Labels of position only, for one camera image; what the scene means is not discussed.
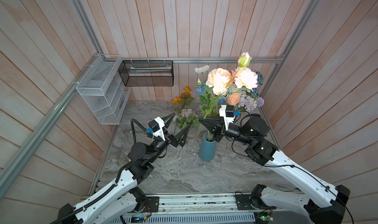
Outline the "pink white hydrangea bouquet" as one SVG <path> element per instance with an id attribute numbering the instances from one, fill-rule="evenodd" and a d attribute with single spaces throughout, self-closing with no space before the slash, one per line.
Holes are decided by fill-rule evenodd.
<path id="1" fill-rule="evenodd" d="M 251 113 L 256 108 L 262 107 L 264 103 L 265 101 L 262 97 L 254 98 L 249 95 L 241 95 L 240 101 L 237 104 L 237 108 L 240 111 L 246 111 L 248 113 Z"/>

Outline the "yellow orange flower stem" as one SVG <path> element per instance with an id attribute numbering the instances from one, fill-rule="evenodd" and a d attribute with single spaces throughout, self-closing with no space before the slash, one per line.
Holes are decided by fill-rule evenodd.
<path id="1" fill-rule="evenodd" d="M 179 97 L 175 97 L 172 100 L 172 104 L 174 105 L 174 108 L 177 111 L 177 113 L 180 114 L 184 107 L 191 105 L 193 101 L 194 98 L 191 95 L 191 88 L 189 86 L 186 86 L 184 88 L 184 93 L 182 93 Z"/>

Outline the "teal ceramic vase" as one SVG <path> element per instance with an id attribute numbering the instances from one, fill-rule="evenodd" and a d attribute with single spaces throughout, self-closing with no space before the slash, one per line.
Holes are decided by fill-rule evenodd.
<path id="1" fill-rule="evenodd" d="M 202 138 L 199 149 L 199 157 L 206 162 L 212 161 L 215 157 L 217 142 L 212 139 L 209 132 L 206 132 Z"/>

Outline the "blue hydrangea mixed bouquet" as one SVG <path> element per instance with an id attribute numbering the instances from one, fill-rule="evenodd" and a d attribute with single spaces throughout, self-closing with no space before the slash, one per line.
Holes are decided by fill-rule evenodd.
<path id="1" fill-rule="evenodd" d="M 220 105 L 225 103 L 226 96 L 217 96 L 206 84 L 197 84 L 196 92 L 201 101 L 200 110 L 203 113 L 203 118 L 217 116 L 219 114 Z"/>

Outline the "green leafy flower bunch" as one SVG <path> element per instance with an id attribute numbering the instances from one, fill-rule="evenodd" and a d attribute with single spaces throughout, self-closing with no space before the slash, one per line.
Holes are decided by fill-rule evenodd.
<path id="1" fill-rule="evenodd" d="M 181 129 L 196 123 L 198 120 L 199 116 L 191 108 L 182 109 L 181 113 L 176 115 L 173 119 L 176 125 Z"/>

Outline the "teal blue rose bouquet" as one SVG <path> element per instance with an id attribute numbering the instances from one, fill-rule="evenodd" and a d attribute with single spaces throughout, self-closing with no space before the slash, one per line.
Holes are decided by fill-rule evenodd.
<path id="1" fill-rule="evenodd" d="M 262 75 L 260 72 L 258 72 L 258 71 L 255 71 L 255 74 L 257 75 L 257 85 L 258 85 L 258 86 L 252 90 L 252 95 L 253 95 L 254 97 L 258 97 L 258 96 L 259 96 L 258 88 L 259 88 L 259 86 L 262 86 L 262 85 L 263 85 L 263 79 L 264 79 L 264 77 L 263 77 L 263 75 Z"/>

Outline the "peach rose stem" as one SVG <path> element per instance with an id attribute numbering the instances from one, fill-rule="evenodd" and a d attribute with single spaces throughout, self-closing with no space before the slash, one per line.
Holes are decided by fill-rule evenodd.
<path id="1" fill-rule="evenodd" d="M 241 99 L 240 93 L 233 93 L 226 97 L 226 103 L 230 106 L 236 106 L 239 104 Z"/>

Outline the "white flower stem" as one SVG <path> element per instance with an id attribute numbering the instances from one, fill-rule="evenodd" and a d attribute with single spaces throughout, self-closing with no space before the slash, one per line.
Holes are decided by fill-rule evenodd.
<path id="1" fill-rule="evenodd" d="M 209 70 L 209 65 L 204 65 L 202 67 L 196 67 L 195 72 L 199 74 L 197 84 L 196 84 L 196 93 L 200 100 L 200 110 L 202 111 L 204 117 L 208 115 L 209 101 L 211 93 L 209 87 L 206 85 L 207 73 Z"/>

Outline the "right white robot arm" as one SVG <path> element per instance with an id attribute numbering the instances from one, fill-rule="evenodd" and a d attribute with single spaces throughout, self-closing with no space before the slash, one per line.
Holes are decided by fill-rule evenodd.
<path id="1" fill-rule="evenodd" d="M 246 144 L 248 158 L 276 172 L 301 191 L 301 194 L 282 192 L 258 184 L 250 194 L 250 205 L 255 209 L 277 207 L 296 212 L 310 218 L 314 224 L 340 224 L 348 212 L 346 203 L 350 190 L 321 180 L 266 140 L 270 128 L 259 114 L 248 118 L 242 126 L 220 116 L 199 121 L 213 134 L 213 140 L 219 142 L 225 137 Z"/>

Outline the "pale peach rose spray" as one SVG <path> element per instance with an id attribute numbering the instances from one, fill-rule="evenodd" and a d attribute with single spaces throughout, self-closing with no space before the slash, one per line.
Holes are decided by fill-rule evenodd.
<path id="1" fill-rule="evenodd" d="M 233 93 L 252 91 L 257 85 L 257 75 L 248 68 L 252 57 L 248 52 L 243 53 L 238 59 L 235 70 L 229 71 L 216 68 L 208 73 L 206 85 L 213 88 L 217 96 L 228 96 Z"/>

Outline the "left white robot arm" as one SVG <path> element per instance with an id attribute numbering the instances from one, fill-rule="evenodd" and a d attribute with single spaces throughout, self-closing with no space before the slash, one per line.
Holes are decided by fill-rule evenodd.
<path id="1" fill-rule="evenodd" d="M 131 119 L 134 145 L 128 154 L 130 162 L 121 167 L 117 177 L 103 187 L 101 191 L 89 197 L 85 202 L 80 203 L 72 211 L 59 217 L 53 223 L 62 224 L 71 218 L 77 218 L 77 214 L 81 213 L 86 213 L 84 215 L 86 218 L 93 217 L 94 215 L 90 214 L 90 211 L 98 211 L 107 207 L 111 199 L 120 197 L 145 180 L 154 169 L 152 163 L 156 159 L 163 157 L 161 154 L 169 144 L 174 147 L 179 145 L 183 147 L 186 143 L 190 126 L 186 126 L 176 135 L 170 134 L 167 128 L 174 117 L 174 113 L 164 118 L 157 117 L 149 122 L 149 128 L 142 126 L 136 119 Z M 136 141 L 134 124 L 137 124 L 148 137 L 154 140 L 150 145 Z"/>

